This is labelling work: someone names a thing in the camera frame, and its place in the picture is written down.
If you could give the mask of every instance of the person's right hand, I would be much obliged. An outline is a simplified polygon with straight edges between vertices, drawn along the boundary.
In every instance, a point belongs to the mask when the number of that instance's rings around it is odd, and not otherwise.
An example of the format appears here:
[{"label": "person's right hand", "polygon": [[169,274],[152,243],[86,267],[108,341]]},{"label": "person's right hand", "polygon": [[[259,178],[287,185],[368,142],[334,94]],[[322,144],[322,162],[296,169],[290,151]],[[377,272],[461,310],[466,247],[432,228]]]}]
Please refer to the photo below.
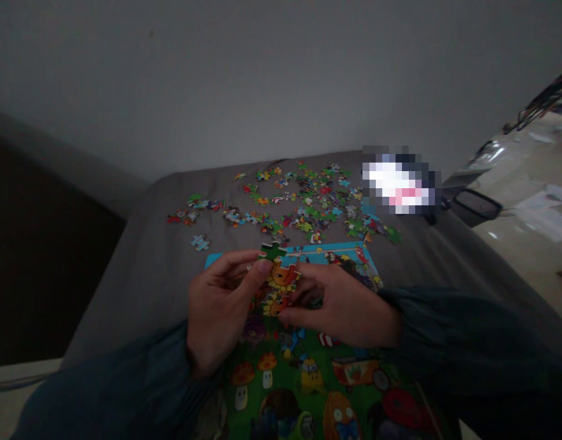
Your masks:
[{"label": "person's right hand", "polygon": [[[302,279],[291,294],[292,306],[279,320],[325,333],[354,347],[394,348],[401,335],[401,313],[338,265],[298,263]],[[322,296],[319,310],[303,308]]]}]

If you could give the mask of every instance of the bed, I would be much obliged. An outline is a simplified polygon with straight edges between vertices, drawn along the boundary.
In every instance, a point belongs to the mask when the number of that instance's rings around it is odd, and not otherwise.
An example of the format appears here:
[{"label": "bed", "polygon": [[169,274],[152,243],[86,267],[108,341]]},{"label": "bed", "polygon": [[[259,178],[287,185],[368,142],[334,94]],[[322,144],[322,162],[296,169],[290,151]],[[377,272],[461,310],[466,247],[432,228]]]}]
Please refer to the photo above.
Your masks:
[{"label": "bed", "polygon": [[[359,151],[302,158],[319,171],[330,163],[352,171],[350,182],[361,185]],[[298,172],[296,159],[261,162],[219,169],[176,173],[157,181],[128,221],[106,272],[65,354],[61,368],[77,365],[107,353],[139,336],[169,327],[187,317],[187,286],[201,272],[208,254],[234,249],[258,249],[270,238],[260,228],[245,224],[230,227],[220,212],[200,214],[195,225],[169,224],[168,214],[185,208],[193,193],[205,199],[226,198],[244,212],[267,211],[279,219],[298,206],[286,201],[256,207],[242,186],[255,184],[255,173],[272,167],[283,173]],[[238,173],[248,177],[234,181]],[[258,182],[266,195],[282,192],[274,178]],[[297,191],[291,183],[288,190]],[[386,287],[444,285],[495,298],[525,316],[553,350],[562,353],[562,319],[511,267],[453,213],[443,212],[437,224],[428,225],[416,215],[380,215],[384,224],[401,232],[403,242],[393,245],[374,236],[368,250]],[[325,231],[326,243],[351,241],[342,231],[342,220]],[[197,252],[194,235],[207,234],[210,249]],[[290,246],[307,244],[299,230],[285,228]]]}]

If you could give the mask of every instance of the white wall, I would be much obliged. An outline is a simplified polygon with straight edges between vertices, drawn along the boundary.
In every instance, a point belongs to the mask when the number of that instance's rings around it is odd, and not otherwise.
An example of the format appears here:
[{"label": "white wall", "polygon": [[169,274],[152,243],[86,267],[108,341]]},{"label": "white wall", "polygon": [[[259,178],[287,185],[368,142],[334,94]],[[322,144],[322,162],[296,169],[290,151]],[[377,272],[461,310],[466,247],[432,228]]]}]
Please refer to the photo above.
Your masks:
[{"label": "white wall", "polygon": [[446,177],[561,72],[560,0],[0,1],[0,133],[123,214],[174,171],[362,144]]}]

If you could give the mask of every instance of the finger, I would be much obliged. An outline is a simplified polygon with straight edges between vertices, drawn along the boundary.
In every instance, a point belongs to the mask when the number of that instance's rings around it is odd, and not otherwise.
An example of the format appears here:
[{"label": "finger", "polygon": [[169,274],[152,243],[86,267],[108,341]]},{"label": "finger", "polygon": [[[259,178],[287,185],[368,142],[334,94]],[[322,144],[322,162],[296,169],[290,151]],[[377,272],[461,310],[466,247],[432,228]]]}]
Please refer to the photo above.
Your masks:
[{"label": "finger", "polygon": [[228,272],[226,272],[226,275],[224,275],[224,278],[226,278],[226,279],[234,279],[234,278],[236,278],[236,277],[239,276],[239,275],[244,275],[244,274],[246,274],[246,273],[249,271],[248,266],[249,266],[249,265],[252,266],[253,264],[255,264],[255,262],[249,262],[249,263],[240,264],[240,265],[238,265],[238,266],[232,268],[232,269],[229,270]]},{"label": "finger", "polygon": [[316,280],[322,286],[329,283],[329,270],[328,265],[317,265],[312,263],[297,263],[296,271],[301,272],[303,278],[310,278]]},{"label": "finger", "polygon": [[332,322],[324,309],[307,310],[302,307],[287,307],[279,314],[279,320],[285,325],[305,327],[326,334],[330,328],[331,332]]},{"label": "finger", "polygon": [[297,282],[297,289],[289,295],[291,303],[296,302],[302,295],[306,294],[313,288],[316,288],[318,283],[314,279],[301,279]]},{"label": "finger", "polygon": [[310,303],[316,299],[319,298],[320,296],[324,296],[324,290],[323,289],[318,289],[315,288],[313,290],[310,290],[309,292],[307,292],[304,296],[302,296],[301,298],[299,298],[299,300],[294,303],[295,306],[300,306],[300,307],[307,307],[310,305]]},{"label": "finger", "polygon": [[209,275],[222,276],[226,272],[235,268],[240,264],[250,263],[255,261],[261,251],[248,249],[246,251],[233,251],[226,252],[218,258],[204,273]]},{"label": "finger", "polygon": [[273,269],[273,262],[263,258],[257,261],[244,277],[240,286],[233,292],[242,300],[251,299],[259,287],[265,282]]}]

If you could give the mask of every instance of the fingernail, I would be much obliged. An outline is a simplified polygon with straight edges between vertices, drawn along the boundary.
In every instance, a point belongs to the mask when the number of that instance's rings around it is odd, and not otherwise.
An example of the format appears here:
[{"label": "fingernail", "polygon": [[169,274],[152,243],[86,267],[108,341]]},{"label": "fingernail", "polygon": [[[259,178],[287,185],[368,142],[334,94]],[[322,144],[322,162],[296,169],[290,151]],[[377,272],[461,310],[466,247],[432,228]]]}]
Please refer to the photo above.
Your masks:
[{"label": "fingernail", "polygon": [[273,269],[273,263],[263,258],[257,262],[257,269],[261,274],[268,274],[271,272],[271,269]]}]

